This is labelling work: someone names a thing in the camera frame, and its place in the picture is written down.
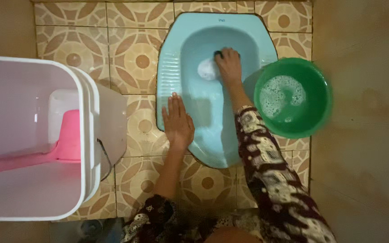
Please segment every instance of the person's left hand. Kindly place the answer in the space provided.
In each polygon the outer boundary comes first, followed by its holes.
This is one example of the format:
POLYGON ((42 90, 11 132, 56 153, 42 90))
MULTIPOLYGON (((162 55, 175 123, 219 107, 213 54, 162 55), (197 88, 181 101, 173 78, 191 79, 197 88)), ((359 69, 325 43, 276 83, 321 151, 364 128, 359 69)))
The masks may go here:
POLYGON ((181 96, 175 92, 168 99, 168 109, 169 114, 163 107, 162 115, 170 148, 185 152, 195 135, 193 119, 185 112, 181 96))

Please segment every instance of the light blue squat toilet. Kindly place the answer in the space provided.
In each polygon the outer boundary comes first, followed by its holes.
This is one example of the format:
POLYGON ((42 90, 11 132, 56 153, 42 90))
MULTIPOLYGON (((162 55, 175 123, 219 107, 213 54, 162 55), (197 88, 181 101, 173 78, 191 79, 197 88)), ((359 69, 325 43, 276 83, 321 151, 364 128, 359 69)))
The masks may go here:
POLYGON ((157 126, 164 131, 161 107, 172 92, 181 95, 196 128, 192 154, 213 168, 240 163, 229 95, 213 64, 213 54, 231 47, 241 56, 242 80, 277 61, 262 21, 251 14, 183 13, 160 51, 157 74, 157 126))

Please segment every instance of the green basin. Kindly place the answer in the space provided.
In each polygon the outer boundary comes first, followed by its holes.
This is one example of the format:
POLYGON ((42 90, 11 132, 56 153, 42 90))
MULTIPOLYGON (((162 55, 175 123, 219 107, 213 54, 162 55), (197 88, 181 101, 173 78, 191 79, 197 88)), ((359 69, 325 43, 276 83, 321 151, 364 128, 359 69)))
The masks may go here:
POLYGON ((330 116, 331 85, 310 61, 283 58, 264 67, 256 82, 254 102, 272 133, 287 138, 309 137, 321 128, 330 116), (270 109, 273 106, 267 105, 271 104, 271 101, 274 107, 279 107, 273 109, 274 113, 270 109))

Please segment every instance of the patterned tile floor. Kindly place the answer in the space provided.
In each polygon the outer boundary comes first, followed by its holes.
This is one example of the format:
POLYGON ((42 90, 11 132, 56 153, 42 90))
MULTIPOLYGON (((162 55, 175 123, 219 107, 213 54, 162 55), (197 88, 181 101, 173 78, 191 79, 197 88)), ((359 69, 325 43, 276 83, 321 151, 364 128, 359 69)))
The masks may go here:
MULTIPOLYGON (((97 193, 64 221, 130 217, 151 195, 169 142, 156 127, 156 71, 160 46, 182 12, 258 14, 279 58, 311 60, 312 4, 289 1, 35 3, 41 59, 87 72, 128 97, 127 151, 97 193)), ((276 136, 283 156, 309 185, 310 138, 276 136)), ((211 169, 184 158, 177 206, 199 214, 256 207, 244 168, 211 169)))

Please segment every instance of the soapy water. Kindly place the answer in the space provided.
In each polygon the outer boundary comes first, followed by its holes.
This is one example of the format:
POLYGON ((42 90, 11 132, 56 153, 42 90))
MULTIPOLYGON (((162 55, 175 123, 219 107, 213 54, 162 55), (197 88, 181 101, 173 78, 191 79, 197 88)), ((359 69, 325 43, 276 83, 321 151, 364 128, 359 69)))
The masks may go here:
MULTIPOLYGON (((300 82, 293 77, 280 75, 267 81, 261 89, 259 98, 263 113, 272 119, 281 113, 287 102, 292 106, 301 105, 305 101, 305 91, 300 82), (284 90, 292 93, 290 102, 286 100, 284 90)), ((291 117, 285 119, 285 122, 291 121, 291 117)))
POLYGON ((207 58, 199 63, 197 66, 197 73, 202 79, 211 81, 220 78, 219 67, 213 58, 207 58))

